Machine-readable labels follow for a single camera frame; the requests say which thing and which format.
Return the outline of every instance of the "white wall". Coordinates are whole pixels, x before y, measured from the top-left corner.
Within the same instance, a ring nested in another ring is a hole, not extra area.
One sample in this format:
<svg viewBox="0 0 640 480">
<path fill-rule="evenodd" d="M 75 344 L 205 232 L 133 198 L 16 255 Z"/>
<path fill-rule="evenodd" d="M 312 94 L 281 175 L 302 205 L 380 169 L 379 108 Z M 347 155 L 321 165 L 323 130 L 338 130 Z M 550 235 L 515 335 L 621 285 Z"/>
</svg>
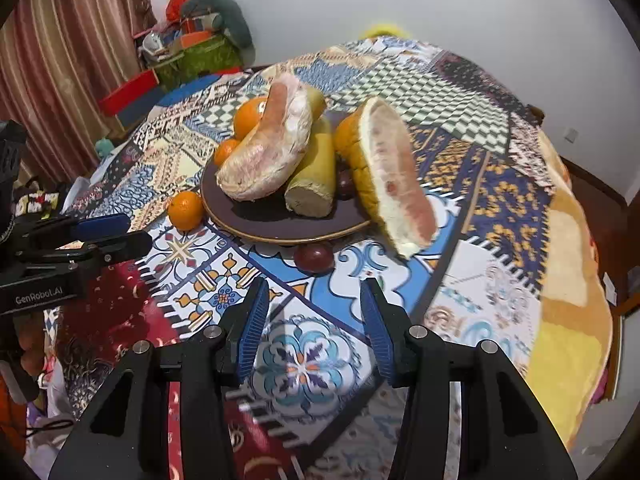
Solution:
<svg viewBox="0 0 640 480">
<path fill-rule="evenodd" d="M 236 0 L 256 64 L 392 22 L 469 57 L 546 112 L 561 155 L 622 195 L 640 168 L 640 52 L 608 0 Z M 562 136 L 580 133 L 575 144 Z"/>
<path fill-rule="evenodd" d="M 636 173 L 635 178 L 631 181 L 631 185 L 626 190 L 626 203 L 631 204 L 631 201 L 635 198 L 636 194 L 640 191 L 640 169 Z"/>
</svg>

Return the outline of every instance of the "table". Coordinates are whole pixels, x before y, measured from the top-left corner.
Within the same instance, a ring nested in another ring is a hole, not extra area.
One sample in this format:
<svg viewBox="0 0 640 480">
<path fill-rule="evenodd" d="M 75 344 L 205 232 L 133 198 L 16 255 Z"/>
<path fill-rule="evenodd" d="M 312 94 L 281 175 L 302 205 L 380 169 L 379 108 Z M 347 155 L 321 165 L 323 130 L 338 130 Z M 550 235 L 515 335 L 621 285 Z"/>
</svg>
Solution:
<svg viewBox="0 0 640 480">
<path fill-rule="evenodd" d="M 351 112 L 371 95 L 396 108 L 436 213 L 431 247 L 404 263 L 372 229 L 336 240 L 335 269 L 308 276 L 291 248 L 254 244 L 210 221 L 188 234 L 172 228 L 162 214 L 168 200 L 199 184 L 213 149 L 232 134 L 235 110 L 266 94 L 281 70 L 321 89 L 333 110 Z M 375 373 L 358 298 L 359 281 L 371 276 L 388 301 L 442 338 L 494 339 L 570 444 L 610 346 L 595 249 L 558 154 L 527 107 L 480 67 L 414 40 L 353 41 L 224 76 L 143 124 L 132 150 L 121 181 L 107 176 L 74 205 L 80 216 L 125 212 L 132 229 L 154 239 L 147 257 L 108 270 L 108 286 L 97 283 L 82 305 L 64 308 L 58 354 L 78 415 L 124 348 L 143 337 L 187 339 L 264 276 L 270 314 L 255 368 L 226 393 L 240 476 L 386 478 L 406 391 Z M 447 478 L 460 451 L 453 383 L 451 399 Z M 170 430 L 178 400 L 175 390 Z M 175 478 L 174 431 L 172 439 Z"/>
</svg>

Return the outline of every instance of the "curtain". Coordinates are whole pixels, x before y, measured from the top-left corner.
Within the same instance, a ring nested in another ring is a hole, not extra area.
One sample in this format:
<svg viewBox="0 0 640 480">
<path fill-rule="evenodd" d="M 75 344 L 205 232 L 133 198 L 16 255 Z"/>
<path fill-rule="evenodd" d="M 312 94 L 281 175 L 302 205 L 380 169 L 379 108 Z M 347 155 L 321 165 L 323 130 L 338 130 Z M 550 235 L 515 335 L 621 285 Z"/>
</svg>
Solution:
<svg viewBox="0 0 640 480">
<path fill-rule="evenodd" d="M 115 126 L 97 102 L 140 72 L 132 36 L 150 0 L 20 0 L 0 29 L 0 119 L 28 130 L 25 174 L 65 182 Z"/>
</svg>

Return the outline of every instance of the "plate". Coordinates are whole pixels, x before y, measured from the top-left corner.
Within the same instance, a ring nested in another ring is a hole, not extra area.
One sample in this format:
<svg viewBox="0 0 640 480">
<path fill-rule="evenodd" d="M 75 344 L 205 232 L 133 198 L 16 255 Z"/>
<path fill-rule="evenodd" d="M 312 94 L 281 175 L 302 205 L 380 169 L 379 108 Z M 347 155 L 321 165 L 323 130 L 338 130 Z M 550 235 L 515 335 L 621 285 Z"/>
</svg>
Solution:
<svg viewBox="0 0 640 480">
<path fill-rule="evenodd" d="M 335 128 L 347 114 L 325 112 Z M 236 202 L 216 183 L 217 166 L 209 159 L 200 181 L 200 196 L 209 217 L 227 231 L 255 240 L 279 245 L 298 245 L 340 238 L 371 224 L 357 196 L 334 200 L 334 208 L 325 218 L 307 218 L 287 210 L 284 189 L 255 200 Z"/>
</svg>

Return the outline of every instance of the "pomelo slice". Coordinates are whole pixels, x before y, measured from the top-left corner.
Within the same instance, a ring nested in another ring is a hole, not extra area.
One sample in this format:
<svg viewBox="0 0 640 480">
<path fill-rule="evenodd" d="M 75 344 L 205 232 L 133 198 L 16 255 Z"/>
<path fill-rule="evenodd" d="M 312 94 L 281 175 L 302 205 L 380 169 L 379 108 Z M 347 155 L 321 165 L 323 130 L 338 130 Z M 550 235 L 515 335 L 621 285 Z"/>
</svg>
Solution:
<svg viewBox="0 0 640 480">
<path fill-rule="evenodd" d="M 336 130 L 335 146 L 349 163 L 360 201 L 400 256 L 431 245 L 437 231 L 430 201 L 417 180 L 409 131 L 396 111 L 369 98 Z"/>
<path fill-rule="evenodd" d="M 234 200 L 263 198 L 282 186 L 306 153 L 312 123 L 305 86 L 290 73 L 271 83 L 262 119 L 216 174 Z"/>
</svg>

